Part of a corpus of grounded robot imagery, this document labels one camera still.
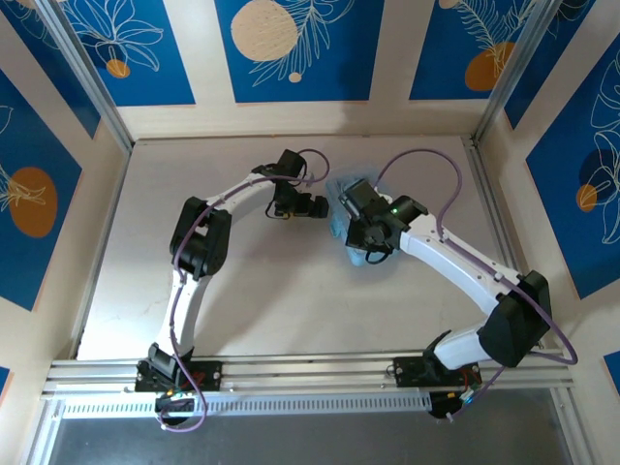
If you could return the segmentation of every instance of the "white wall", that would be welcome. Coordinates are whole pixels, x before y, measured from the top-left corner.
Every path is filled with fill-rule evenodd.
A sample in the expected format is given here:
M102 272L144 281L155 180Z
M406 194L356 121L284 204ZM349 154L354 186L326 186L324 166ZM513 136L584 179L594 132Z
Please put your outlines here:
M82 167L33 312L0 298L0 365L14 373L0 406L0 463L16 463L50 362L66 357L124 155L102 124L91 139L0 14L0 68Z
M620 349L620 281L579 300L525 160L618 33L620 3L598 0L516 130L502 114L482 148L523 258L548 278L554 318L579 354L572 367L577 402L599 460L609 465L620 457L620 399L603 356Z
M486 100L409 102L435 1L386 0L368 102L238 105L213 0L165 0L196 105L126 107L120 113L136 140L271 134L470 134Z

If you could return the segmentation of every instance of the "white platform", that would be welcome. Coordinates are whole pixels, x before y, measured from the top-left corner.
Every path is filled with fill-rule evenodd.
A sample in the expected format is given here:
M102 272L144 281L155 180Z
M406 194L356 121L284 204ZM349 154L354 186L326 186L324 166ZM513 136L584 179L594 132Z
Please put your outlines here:
M79 359L143 357L162 324L171 288L169 242L185 200L216 195L285 148L323 150L332 168L375 165L413 147L453 156L464 172L446 225L499 259L468 155L460 138L305 137L195 139L139 143L109 238ZM308 154L310 169L322 162ZM437 212L455 183L432 155L401 160L386 178ZM322 192L317 186L315 192ZM400 254L354 267L328 220L268 220L257 210L232 229L223 269L207 290L195 355L269 355L419 349L441 331L483 317L430 267Z

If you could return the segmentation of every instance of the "orange circle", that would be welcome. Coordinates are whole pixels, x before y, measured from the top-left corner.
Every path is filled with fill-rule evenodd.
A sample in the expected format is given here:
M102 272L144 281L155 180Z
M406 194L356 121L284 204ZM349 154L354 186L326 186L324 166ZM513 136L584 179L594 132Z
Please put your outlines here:
M9 209L17 228L35 238L48 235L56 220L58 196L47 173L39 168L22 168L9 181L9 191L15 197Z
M465 85L479 92L493 90L513 49L513 42L502 42L479 53L467 67Z
M597 206L597 190L590 184L582 185L577 191L577 205L586 213Z
M117 60L116 58L111 59L106 64L106 69L108 70L108 73L119 79L124 79L131 73L127 63Z

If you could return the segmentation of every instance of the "purple cable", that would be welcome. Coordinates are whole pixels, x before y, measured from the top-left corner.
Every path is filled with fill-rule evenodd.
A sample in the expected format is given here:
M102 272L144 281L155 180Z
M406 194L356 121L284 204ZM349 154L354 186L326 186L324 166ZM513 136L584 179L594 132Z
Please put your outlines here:
M496 271L491 266L489 266L488 264L483 262L481 259L476 257L474 254L472 254L468 250L463 249L460 245L456 244L455 242L450 240L448 237L444 237L444 217L446 216L446 213L448 212L448 210L450 209L450 207L452 206L452 204L454 203L454 201L456 200L456 198L460 194L461 189L463 187L463 173L461 171L461 168L456 164L456 162L451 158L450 155L448 155L447 153L444 153L444 152L442 152L440 150L435 150L434 148L413 148L411 150L406 150L406 151L404 151L402 153L399 153L398 155L394 156L391 160L389 160L389 162L387 162L387 164L384 166L384 168L379 173L379 176L377 177L377 181L375 182L375 187L377 187L377 184L379 184L379 181L381 180L381 178L384 176L386 171L389 169L389 167L396 160L404 157L405 155L410 155L412 153L418 153L418 152L428 152L428 153L433 153L435 155L439 155L440 157L442 157L443 159L448 161L452 165L452 167L454 168L454 171L456 172L456 188L454 189L454 192L452 193L452 195L450 196L448 201L444 204L444 206L441 208L441 210L439 210L439 214L437 215L437 223L436 223L437 224L437 233L442 238L444 243L446 245L448 245L448 247L450 249L452 249L458 255L463 257L465 260L467 260L470 263L474 264L475 266L478 266L479 268L483 269L484 272L486 272L487 274L495 277ZM562 332L560 327L551 319L551 317L549 317L549 315L547 315L547 313L543 310L543 308L532 297L527 295L527 293L525 293L525 291L523 291L522 289L517 287L513 282L511 282L506 277L502 276L502 278L500 279L500 282L503 285L505 285L506 287L508 287L511 291L514 291L517 294L519 294L519 296L521 296L527 303L532 305L532 307L541 316L541 318L544 320L544 322L547 323L548 326L553 330L553 332L555 332L555 334L560 338L560 340L562 341L564 346L569 351L569 354L570 354L571 358L562 358L562 357L559 357L559 356L553 356L553 355L550 355L550 354L542 354L542 353L539 353L539 352L530 352L530 355L547 358L549 360L557 361L559 363L566 363L567 365L575 365L578 362L578 357L577 357L577 353L576 353L576 351L575 351L575 349L573 347L573 344L571 344L571 341L569 341L569 338L566 336L566 334L564 334L564 332ZM497 370L497 372L491 377L491 379L488 380L484 384L484 386L475 394L473 400L479 399L481 396L483 396L484 393L487 392L488 389L491 387L491 385L493 383L495 383L495 380L497 380L499 378L499 376L502 374L502 372L504 371L505 368L506 367L501 366ZM457 417L463 410L464 410L464 408L459 410L452 417L453 418Z
M317 179L308 179L308 180L303 179L303 178L291 177L291 176L267 176L267 177L262 177L262 178L259 178L259 179L253 180L253 181L248 181L248 182L246 182L244 184L241 184L238 187L232 189L225 196L221 197L220 199L218 199L217 201L215 201L214 203L209 205L198 216L198 218L196 219L196 221L194 221L194 224L189 229L187 234L185 234L185 237L183 237L183 240L181 240L181 243L179 244L178 250L176 251L176 254L174 254L174 261L173 261L174 269L176 270L176 272L180 276L181 286L179 286L178 290L176 291L176 295L174 296L174 301L172 302L172 309L170 311L170 319L169 319L170 341L171 341L171 344L172 344L172 350L174 351L174 359L178 363L179 368L181 369L181 371L183 372L183 374L185 375L187 380L192 385L192 388L194 388L194 391L198 393L198 395L200 397L200 400L201 400L201 403L204 406L204 408L202 410L201 419L199 421L197 421L195 424L193 424L191 426L187 426L187 427L170 427L170 426L165 425L164 424L164 413L165 412L162 409L162 411L160 412L160 414L158 416L158 421L162 424L162 427L164 427L164 429L166 431L170 431L170 432L173 432L173 433L189 433L191 431L195 431L198 428L200 428L202 426L202 424L204 423L204 420L206 419L206 411L207 411L206 399L204 398L204 394L202 394L201 388L198 386L198 384L194 380L194 377L191 375L190 371L185 366L185 363L183 363L183 360L181 360L181 355L180 355L180 353L178 351L178 344L177 344L177 341L176 341L176 334L174 333L174 315L176 314L176 305L178 304L178 300L180 299L181 293L183 292L183 287L184 287L185 283L187 282L187 273L183 272L181 270L181 268L179 267L179 265L178 265L180 257L181 257L181 254L183 253L183 249L185 249L185 247L187 246L187 243L189 242L190 237L192 236L192 233L194 233L194 231L199 226L201 221L215 207L217 207L218 205L221 205L222 203L224 203L225 201L230 199L232 196L235 196L239 192L247 189L248 187L253 186L254 184L259 184L261 182L266 182L266 181L276 181L276 180L283 180L283 181L305 181L307 184L315 184L315 183L321 182L325 178L327 178L327 175L329 174L330 166L329 166L329 160L327 159L325 154L323 152L319 151L319 150L314 149L314 148L304 148L302 150L299 150L297 153L299 155L301 155L302 153L307 153L307 152L316 153L321 158L323 158L323 160L325 161L325 174L323 176L321 176L321 177L319 177ZM179 399L179 400L172 401L169 405L174 405L176 403L186 404L187 402L189 402L189 401L186 400L186 399Z

